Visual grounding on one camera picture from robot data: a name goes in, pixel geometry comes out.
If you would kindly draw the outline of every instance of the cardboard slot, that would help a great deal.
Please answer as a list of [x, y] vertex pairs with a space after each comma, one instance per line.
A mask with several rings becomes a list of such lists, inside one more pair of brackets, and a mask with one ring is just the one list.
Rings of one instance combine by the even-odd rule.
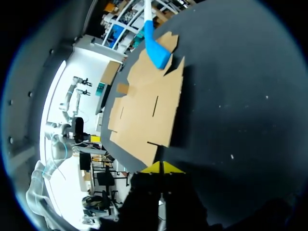
[[122, 111], [121, 111], [120, 119], [122, 118], [123, 110], [124, 110], [124, 107], [122, 107]]
[[154, 117], [154, 114], [155, 114], [155, 109], [156, 109], [157, 101], [158, 101], [158, 96], [156, 97], [156, 102], [155, 102], [155, 106], [154, 106], [154, 110], [153, 110], [153, 115], [152, 115], [152, 117]]

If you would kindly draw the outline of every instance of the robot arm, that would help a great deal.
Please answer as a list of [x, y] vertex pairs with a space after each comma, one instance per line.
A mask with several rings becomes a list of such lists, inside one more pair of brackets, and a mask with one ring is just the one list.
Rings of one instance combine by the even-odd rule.
[[77, 89], [77, 103], [76, 103], [76, 109], [75, 111], [73, 112], [73, 117], [70, 117], [68, 115], [68, 110], [69, 110], [69, 103], [71, 101], [71, 98], [72, 98], [72, 95], [73, 95], [73, 92], [75, 90], [75, 88], [77, 87], [78, 84], [83, 84], [83, 85], [87, 85], [87, 86], [92, 86], [91, 83], [88, 82], [88, 79], [85, 79], [83, 80], [82, 78], [79, 78], [79, 77], [76, 77], [74, 76], [73, 77], [73, 81], [72, 81], [72, 84], [71, 86], [69, 87], [67, 93], [66, 93], [66, 96], [65, 96], [65, 101], [64, 103], [61, 103], [60, 106], [59, 106], [59, 109], [62, 111], [62, 114], [66, 120], [67, 123], [71, 123], [72, 122], [72, 119], [78, 115], [78, 109], [79, 109], [79, 102], [80, 102], [80, 96], [81, 94], [83, 95], [90, 95], [90, 93], [85, 90], [79, 90]]

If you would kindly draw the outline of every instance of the cable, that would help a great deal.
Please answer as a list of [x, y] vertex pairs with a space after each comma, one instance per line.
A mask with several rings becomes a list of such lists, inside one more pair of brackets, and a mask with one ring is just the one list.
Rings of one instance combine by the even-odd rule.
[[[53, 164], [55, 165], [55, 167], [57, 168], [57, 170], [59, 170], [59, 172], [61, 173], [61, 175], [63, 176], [64, 180], [66, 181], [66, 178], [64, 176], [64, 174], [60, 171], [60, 169], [58, 168], [58, 166], [56, 165], [55, 161], [54, 161], [54, 157], [53, 157], [53, 150], [52, 150], [52, 147], [53, 147], [53, 137], [55, 136], [56, 134], [53, 134], [52, 135], [52, 138], [51, 138], [51, 158], [52, 158], [52, 161], [53, 161]], [[65, 147], [65, 157], [64, 157], [64, 160], [66, 159], [67, 157], [67, 147], [64, 143], [62, 143]]]
[[89, 116], [88, 116], [85, 112], [81, 111], [80, 109], [79, 109], [79, 111], [80, 111], [81, 113], [83, 113], [83, 115], [85, 115], [85, 116], [87, 117], [87, 121], [86, 121], [86, 122], [83, 122], [84, 124], [87, 123], [87, 122], [89, 121]]

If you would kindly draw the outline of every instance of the cardboard sheet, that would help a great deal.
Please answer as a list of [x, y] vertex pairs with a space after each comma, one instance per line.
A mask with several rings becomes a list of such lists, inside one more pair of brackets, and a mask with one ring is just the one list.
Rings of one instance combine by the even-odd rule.
[[[158, 41], [173, 52], [178, 36], [167, 32]], [[126, 95], [115, 98], [110, 113], [110, 140], [147, 166], [153, 163], [158, 145], [170, 145], [184, 69], [183, 58], [177, 69], [165, 75], [172, 58], [164, 70], [159, 70], [143, 50], [128, 74], [129, 86], [117, 86]]]
[[116, 76], [117, 70], [120, 67], [120, 63], [115, 61], [110, 61], [104, 71], [104, 74], [101, 78], [101, 83], [111, 85]]

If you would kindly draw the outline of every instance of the black table surface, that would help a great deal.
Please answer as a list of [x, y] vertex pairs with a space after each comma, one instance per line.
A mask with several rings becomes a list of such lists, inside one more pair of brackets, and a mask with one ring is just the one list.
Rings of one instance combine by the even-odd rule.
[[[180, 36], [171, 68], [183, 56], [185, 68], [171, 146], [156, 159], [192, 174], [210, 223], [230, 225], [297, 192], [308, 174], [308, 74], [281, 22], [256, 1], [208, 0], [154, 35], [167, 31]], [[102, 144], [130, 171], [145, 165], [109, 140], [108, 122], [143, 49], [115, 77], [102, 124]]]

